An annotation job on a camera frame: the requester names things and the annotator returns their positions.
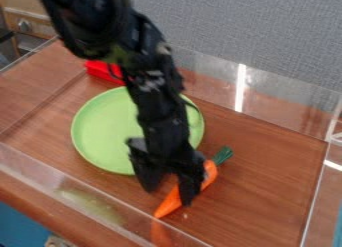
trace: orange carrot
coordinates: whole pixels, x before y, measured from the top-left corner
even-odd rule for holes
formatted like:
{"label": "orange carrot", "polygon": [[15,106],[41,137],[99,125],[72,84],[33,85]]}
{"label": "orange carrot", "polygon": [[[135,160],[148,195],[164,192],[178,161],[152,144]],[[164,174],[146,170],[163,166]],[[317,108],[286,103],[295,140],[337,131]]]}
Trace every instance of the orange carrot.
{"label": "orange carrot", "polygon": [[[204,162],[204,170],[206,170],[206,179],[202,182],[202,186],[200,186],[202,191],[207,188],[207,186],[215,181],[218,177],[218,168],[214,161],[207,160]],[[164,217],[180,206],[182,206],[182,201],[179,196],[179,189],[178,189],[178,186],[175,186],[155,211],[155,214],[154,214],[155,218]]]}

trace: blue floor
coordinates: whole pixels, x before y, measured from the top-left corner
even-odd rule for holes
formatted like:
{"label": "blue floor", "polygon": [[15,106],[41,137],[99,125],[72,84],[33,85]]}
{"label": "blue floor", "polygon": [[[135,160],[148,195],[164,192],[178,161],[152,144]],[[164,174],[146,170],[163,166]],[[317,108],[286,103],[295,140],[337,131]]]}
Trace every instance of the blue floor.
{"label": "blue floor", "polygon": [[39,223],[0,202],[0,247],[44,247],[49,235]]}

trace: wooden surface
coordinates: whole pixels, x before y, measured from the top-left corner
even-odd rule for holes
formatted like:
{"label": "wooden surface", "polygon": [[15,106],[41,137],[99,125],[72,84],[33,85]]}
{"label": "wooden surface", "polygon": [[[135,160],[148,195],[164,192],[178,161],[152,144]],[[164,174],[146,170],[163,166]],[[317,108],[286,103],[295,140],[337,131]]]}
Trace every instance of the wooden surface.
{"label": "wooden surface", "polygon": [[[63,52],[55,44],[7,73],[5,80],[9,81],[9,75],[16,78],[12,85],[4,85],[7,93],[1,99],[19,96],[15,109],[0,105],[1,117],[11,110],[0,120],[5,129],[1,141],[151,214],[168,192],[170,182],[155,194],[147,194],[134,177],[99,170],[74,149],[70,138],[72,117],[84,102],[112,85],[86,74],[82,76],[80,62],[67,53],[59,56]],[[79,75],[74,80],[72,72]],[[45,74],[55,77],[70,74],[70,78],[66,78],[59,95],[37,107],[37,100],[43,97],[32,91],[49,86],[45,81],[53,81],[53,77]],[[194,82],[191,77],[187,76],[187,81]],[[207,86],[214,84],[208,78],[200,81],[207,81]],[[214,246],[298,246],[325,143],[210,102],[192,100],[206,120],[199,150],[211,157],[223,145],[229,145],[235,155],[220,166],[216,183],[196,198],[192,207],[178,210],[164,221]],[[29,109],[33,112],[13,126],[11,119]],[[80,246],[108,246],[110,241],[116,242],[118,234],[96,223],[92,228],[80,214],[4,175],[0,177],[0,191],[4,202]]]}

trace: gray wall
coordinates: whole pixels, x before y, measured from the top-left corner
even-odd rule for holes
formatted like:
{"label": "gray wall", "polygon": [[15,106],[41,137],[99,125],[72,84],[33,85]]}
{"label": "gray wall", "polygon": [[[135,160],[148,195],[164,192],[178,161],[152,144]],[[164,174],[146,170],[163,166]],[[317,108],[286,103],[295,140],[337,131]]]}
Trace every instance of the gray wall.
{"label": "gray wall", "polygon": [[171,43],[342,91],[342,0],[134,0]]}

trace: plate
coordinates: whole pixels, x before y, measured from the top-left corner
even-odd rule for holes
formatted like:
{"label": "plate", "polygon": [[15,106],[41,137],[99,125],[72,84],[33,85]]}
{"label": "plate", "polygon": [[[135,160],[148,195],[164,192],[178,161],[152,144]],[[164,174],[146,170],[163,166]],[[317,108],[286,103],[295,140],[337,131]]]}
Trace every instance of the plate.
{"label": "plate", "polygon": [[[183,96],[183,99],[194,104],[187,97]],[[99,168],[126,175],[134,175],[126,140],[143,136],[136,114],[127,89],[119,87],[84,104],[71,127],[72,143],[83,158]],[[204,120],[200,112],[191,106],[187,106],[187,115],[190,143],[196,148],[204,133]]]}

